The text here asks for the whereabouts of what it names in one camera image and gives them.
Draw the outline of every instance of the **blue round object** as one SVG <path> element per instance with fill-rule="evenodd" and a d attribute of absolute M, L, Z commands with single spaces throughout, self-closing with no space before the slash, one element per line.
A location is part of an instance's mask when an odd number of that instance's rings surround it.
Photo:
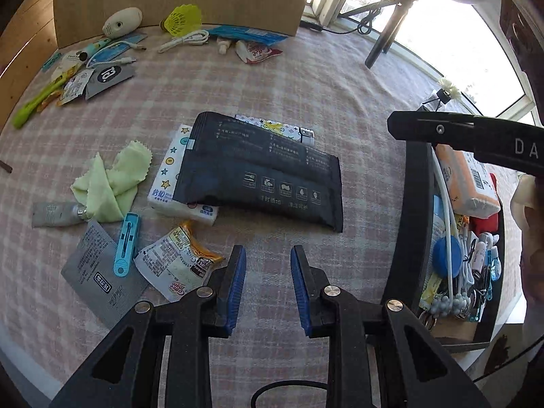
<path fill-rule="evenodd" d="M 463 255 L 459 241 L 452 236 L 452 277 L 457 277 L 461 270 Z M 448 257 L 445 248 L 445 237 L 436 241 L 432 251 L 432 266 L 440 277 L 448 277 Z"/>

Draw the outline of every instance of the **white tissue package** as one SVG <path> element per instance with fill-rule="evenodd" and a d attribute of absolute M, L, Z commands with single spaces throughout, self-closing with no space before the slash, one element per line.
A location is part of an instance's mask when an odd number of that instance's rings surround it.
<path fill-rule="evenodd" d="M 182 124 L 176 132 L 149 191 L 148 203 L 163 215 L 193 219 L 212 225 L 217 218 L 218 207 L 201 204 L 181 204 L 181 202 L 172 199 L 181 169 L 181 161 L 183 161 L 185 148 L 191 135 L 191 128 Z"/>

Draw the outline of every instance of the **white oval device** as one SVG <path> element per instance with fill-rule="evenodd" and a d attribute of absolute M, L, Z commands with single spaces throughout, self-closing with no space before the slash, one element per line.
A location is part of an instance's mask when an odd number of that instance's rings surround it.
<path fill-rule="evenodd" d="M 108 38 L 119 38 L 127 35 L 140 26 L 143 15 L 137 7 L 128 7 L 115 12 L 104 23 L 102 32 Z"/>

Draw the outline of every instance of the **red and white packet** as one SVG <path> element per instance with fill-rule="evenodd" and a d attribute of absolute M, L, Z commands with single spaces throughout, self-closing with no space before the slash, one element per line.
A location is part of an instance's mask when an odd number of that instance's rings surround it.
<path fill-rule="evenodd" d="M 283 50 L 270 49 L 268 46 L 262 43 L 256 43 L 255 41 L 243 41 L 239 40 L 236 43 L 236 53 L 240 59 L 246 64 L 257 64 L 271 56 L 279 55 L 283 53 Z"/>

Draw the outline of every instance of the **blue clip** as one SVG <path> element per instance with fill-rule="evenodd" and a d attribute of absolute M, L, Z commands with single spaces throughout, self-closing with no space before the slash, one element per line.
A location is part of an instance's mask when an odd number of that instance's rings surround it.
<path fill-rule="evenodd" d="M 129 274 L 139 227 L 140 216 L 136 213 L 127 213 L 127 216 L 124 218 L 123 228 L 121 229 L 117 252 L 115 253 L 115 262 L 113 263 L 113 273 L 115 273 L 115 276 L 125 277 Z"/>

